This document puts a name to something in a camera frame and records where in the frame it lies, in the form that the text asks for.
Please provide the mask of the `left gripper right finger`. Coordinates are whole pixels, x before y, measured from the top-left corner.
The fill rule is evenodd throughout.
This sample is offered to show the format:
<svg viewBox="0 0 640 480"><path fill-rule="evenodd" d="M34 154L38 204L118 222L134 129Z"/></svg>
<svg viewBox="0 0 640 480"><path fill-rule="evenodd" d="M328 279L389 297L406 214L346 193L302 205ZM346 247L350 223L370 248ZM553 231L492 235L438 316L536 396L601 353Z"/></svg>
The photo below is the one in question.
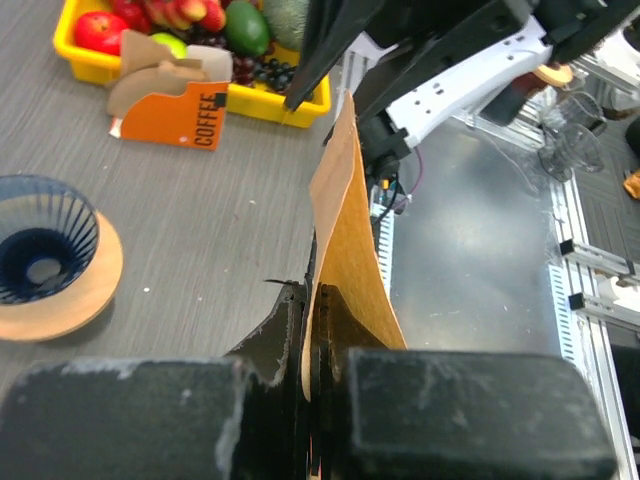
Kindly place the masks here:
<svg viewBox="0 0 640 480"><path fill-rule="evenodd" d="M313 313L320 479L609 479L582 376L554 356L389 350L322 286Z"/></svg>

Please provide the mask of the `red lychee bunch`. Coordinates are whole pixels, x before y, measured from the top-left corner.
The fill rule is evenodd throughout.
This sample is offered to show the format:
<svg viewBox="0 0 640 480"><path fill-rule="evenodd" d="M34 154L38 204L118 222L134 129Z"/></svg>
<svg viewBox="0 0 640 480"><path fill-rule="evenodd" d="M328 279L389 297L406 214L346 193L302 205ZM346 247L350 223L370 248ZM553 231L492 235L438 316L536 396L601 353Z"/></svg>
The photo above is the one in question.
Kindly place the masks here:
<svg viewBox="0 0 640 480"><path fill-rule="evenodd" d="M113 0L113 12L138 32L150 34L162 27L187 31L193 25L211 33L220 32L226 25L226 13L219 1Z"/></svg>

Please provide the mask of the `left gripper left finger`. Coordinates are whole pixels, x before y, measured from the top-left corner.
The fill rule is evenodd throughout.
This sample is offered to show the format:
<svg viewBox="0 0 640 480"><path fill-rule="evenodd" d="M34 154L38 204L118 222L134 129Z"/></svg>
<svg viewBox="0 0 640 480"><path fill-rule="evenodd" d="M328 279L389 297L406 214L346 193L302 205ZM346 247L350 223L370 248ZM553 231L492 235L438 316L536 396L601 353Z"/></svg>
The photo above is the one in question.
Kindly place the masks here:
<svg viewBox="0 0 640 480"><path fill-rule="evenodd" d="M18 376L1 404L5 479L305 479L308 289L285 282L216 358L77 358Z"/></svg>

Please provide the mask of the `red apple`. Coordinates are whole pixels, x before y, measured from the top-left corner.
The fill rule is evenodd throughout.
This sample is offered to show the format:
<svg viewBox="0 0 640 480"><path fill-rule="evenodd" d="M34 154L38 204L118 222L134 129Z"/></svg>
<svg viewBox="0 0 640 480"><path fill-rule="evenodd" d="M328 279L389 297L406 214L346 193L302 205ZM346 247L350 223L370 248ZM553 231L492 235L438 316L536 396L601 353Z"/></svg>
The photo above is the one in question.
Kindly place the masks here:
<svg viewBox="0 0 640 480"><path fill-rule="evenodd" d="M121 37L129 25L119 16L105 11L81 15L74 26L74 42L78 47L119 56Z"/></svg>

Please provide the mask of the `brown paper coffee filter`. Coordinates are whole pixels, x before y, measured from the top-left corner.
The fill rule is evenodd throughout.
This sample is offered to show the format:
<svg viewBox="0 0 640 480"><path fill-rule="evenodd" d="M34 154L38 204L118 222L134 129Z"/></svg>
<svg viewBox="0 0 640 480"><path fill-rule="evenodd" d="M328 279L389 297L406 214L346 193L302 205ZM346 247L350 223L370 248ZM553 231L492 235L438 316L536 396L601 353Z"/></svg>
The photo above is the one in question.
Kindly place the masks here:
<svg viewBox="0 0 640 480"><path fill-rule="evenodd" d="M391 349L405 338L384 289L375 253L368 189L350 92L309 187L316 257L309 309L322 284L338 288L355 319Z"/></svg>

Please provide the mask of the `dark grape bunch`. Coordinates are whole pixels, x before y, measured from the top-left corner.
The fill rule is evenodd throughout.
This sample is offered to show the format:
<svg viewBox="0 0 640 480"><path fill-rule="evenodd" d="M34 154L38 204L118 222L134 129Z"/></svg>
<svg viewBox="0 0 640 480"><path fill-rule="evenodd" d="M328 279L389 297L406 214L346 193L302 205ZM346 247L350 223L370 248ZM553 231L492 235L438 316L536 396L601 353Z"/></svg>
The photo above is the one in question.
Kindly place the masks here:
<svg viewBox="0 0 640 480"><path fill-rule="evenodd" d="M257 61L254 65L253 79L265 85L270 91L285 95L292 83L297 67L276 58Z"/></svg>

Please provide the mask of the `green netted melon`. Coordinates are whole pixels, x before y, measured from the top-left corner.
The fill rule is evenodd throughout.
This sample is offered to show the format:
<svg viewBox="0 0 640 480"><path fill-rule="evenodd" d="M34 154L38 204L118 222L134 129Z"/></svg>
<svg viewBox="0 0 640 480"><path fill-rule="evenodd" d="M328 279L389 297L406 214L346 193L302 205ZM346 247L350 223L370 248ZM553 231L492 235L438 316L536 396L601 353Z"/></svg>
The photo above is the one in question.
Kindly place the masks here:
<svg viewBox="0 0 640 480"><path fill-rule="evenodd" d="M299 52L306 26L308 0L264 0L262 12L273 38L282 47Z"/></svg>

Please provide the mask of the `red grape bunch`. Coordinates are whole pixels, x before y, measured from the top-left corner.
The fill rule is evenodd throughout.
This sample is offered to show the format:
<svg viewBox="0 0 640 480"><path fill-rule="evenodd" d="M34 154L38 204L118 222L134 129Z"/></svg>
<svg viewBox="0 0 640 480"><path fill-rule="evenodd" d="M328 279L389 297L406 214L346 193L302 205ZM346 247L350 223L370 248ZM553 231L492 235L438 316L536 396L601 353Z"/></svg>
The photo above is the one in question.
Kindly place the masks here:
<svg viewBox="0 0 640 480"><path fill-rule="evenodd" d="M211 33L199 25L193 25L188 32L187 43L216 47L230 52L233 61L233 83L253 87L257 82L268 81L269 73L263 58L237 53L224 33Z"/></svg>

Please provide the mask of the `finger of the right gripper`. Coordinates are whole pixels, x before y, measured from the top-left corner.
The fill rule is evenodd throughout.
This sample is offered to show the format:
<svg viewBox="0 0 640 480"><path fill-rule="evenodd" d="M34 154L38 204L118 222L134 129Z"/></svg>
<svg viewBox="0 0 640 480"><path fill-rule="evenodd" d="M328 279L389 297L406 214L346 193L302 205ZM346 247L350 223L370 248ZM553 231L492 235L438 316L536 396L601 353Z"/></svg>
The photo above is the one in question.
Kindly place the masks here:
<svg viewBox="0 0 640 480"><path fill-rule="evenodd" d="M418 31L405 36L363 77L353 99L368 120L445 70L518 32L527 1L420 1L410 15Z"/></svg>
<svg viewBox="0 0 640 480"><path fill-rule="evenodd" d="M284 105L296 111L336 61L382 10L379 0L311 0L299 63Z"/></svg>

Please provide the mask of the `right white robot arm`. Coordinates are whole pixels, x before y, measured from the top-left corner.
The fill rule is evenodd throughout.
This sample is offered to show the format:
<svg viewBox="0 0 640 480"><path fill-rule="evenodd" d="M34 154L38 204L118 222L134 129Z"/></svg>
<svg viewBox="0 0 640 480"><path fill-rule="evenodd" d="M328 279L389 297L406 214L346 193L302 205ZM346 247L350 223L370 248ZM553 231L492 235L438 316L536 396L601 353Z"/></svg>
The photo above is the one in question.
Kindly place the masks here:
<svg viewBox="0 0 640 480"><path fill-rule="evenodd" d="M636 1L312 1L284 104L297 109L367 34L386 53L353 101L366 175L380 180L458 110L541 65L578 59L638 7Z"/></svg>

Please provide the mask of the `yellow plastic tray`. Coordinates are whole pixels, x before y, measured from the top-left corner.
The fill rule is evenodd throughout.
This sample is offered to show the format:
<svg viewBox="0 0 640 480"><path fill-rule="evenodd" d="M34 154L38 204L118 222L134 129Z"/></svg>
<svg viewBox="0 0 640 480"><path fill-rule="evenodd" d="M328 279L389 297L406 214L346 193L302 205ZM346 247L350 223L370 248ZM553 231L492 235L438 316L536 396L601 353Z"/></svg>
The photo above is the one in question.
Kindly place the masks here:
<svg viewBox="0 0 640 480"><path fill-rule="evenodd" d="M76 20L86 12L109 11L107 1L66 0L53 37L56 53L67 60L72 74L78 81L103 86L119 77L120 58L75 45ZM229 86L227 110L284 125L308 128L316 118L331 110L332 93L330 80L324 77L313 91L313 98L303 102L293 112L284 110L284 97L273 93L263 85L254 87L235 83Z"/></svg>

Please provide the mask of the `blue plastic coffee dripper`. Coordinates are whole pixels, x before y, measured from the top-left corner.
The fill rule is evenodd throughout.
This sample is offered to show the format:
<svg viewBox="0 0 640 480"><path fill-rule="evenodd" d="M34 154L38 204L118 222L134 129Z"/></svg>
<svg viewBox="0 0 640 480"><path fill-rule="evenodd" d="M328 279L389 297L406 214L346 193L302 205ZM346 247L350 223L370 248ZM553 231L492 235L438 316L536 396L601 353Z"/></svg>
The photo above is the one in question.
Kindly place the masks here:
<svg viewBox="0 0 640 480"><path fill-rule="evenodd" d="M97 211L84 194L39 175L1 178L1 304L32 303L73 283L94 258Z"/></svg>

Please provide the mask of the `orange coffee filter box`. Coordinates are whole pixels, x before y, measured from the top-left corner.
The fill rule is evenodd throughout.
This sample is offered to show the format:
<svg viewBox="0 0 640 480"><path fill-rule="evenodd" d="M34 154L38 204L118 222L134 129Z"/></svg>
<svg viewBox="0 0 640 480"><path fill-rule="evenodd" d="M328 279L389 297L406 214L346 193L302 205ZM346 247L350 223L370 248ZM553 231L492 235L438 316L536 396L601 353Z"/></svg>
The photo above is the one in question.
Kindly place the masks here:
<svg viewBox="0 0 640 480"><path fill-rule="evenodd" d="M109 134L117 139L214 151L225 122L229 85L190 82L178 96L151 93L124 117L115 117Z"/></svg>

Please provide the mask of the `green apple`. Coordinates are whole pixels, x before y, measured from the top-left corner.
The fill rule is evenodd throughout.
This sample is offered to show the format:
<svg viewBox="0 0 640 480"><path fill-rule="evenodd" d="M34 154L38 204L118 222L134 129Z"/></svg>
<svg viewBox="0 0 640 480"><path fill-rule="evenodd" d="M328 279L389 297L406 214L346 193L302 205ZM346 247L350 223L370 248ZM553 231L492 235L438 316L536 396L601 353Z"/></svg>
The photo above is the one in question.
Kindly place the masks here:
<svg viewBox="0 0 640 480"><path fill-rule="evenodd" d="M187 55L187 44L180 38L165 32L154 33L151 38L158 44L166 46L176 59Z"/></svg>

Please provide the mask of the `background glass carafes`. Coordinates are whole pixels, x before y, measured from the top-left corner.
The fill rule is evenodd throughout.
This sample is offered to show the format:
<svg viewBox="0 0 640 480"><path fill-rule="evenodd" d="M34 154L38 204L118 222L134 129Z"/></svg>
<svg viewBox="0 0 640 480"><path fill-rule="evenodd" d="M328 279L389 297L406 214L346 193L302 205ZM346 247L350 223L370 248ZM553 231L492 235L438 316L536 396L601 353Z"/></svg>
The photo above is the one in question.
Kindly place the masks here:
<svg viewBox="0 0 640 480"><path fill-rule="evenodd" d="M538 156L542 168L555 180L564 183L575 170L597 173L604 168L597 135L606 128L606 121L589 93L569 94L542 116L541 127L545 146Z"/></svg>

